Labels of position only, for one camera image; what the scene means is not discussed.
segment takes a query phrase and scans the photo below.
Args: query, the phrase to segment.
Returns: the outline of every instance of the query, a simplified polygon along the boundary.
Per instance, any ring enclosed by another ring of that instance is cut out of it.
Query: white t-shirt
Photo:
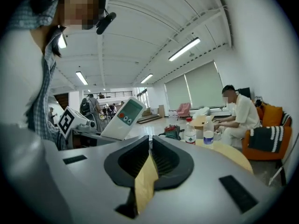
[[[233,116],[236,116],[235,121],[248,129],[257,128],[260,126],[260,119],[253,102],[246,96],[238,95]]]
[[[26,113],[43,84],[43,54],[30,30],[3,35],[0,64],[0,122],[28,127]]]

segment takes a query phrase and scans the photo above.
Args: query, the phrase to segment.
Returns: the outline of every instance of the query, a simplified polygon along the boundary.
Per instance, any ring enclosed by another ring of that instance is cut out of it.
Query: ceiling
[[[95,29],[65,30],[67,48],[57,59],[53,94],[151,86],[184,64],[231,46],[220,0],[107,0],[106,8],[117,17],[103,35],[96,35]],[[173,62],[168,60],[196,37],[199,44]],[[82,72],[87,86],[76,71]],[[150,73],[148,83],[140,84]]]

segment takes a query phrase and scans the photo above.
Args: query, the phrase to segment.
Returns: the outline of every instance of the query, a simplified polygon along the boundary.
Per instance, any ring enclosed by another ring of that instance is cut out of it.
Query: roller shade
[[[176,110],[181,103],[189,103],[189,93],[184,75],[165,83],[169,108]]]
[[[222,106],[222,83],[214,62],[196,68],[186,75],[192,108]]]

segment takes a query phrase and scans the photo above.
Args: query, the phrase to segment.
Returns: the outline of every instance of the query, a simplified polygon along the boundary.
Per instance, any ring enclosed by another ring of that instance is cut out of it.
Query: pink armchair
[[[189,117],[190,116],[190,103],[183,103],[179,105],[179,108],[176,110],[178,113],[178,119],[179,117]]]

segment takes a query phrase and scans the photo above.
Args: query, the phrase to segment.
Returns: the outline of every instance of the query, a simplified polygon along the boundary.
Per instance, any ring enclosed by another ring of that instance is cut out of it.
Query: round table
[[[195,145],[206,147],[203,140],[196,140]],[[229,159],[231,159],[232,161],[239,164],[241,167],[245,168],[253,174],[252,166],[249,163],[248,159],[236,148],[230,145],[222,144],[220,141],[214,141],[213,150],[228,157]]]

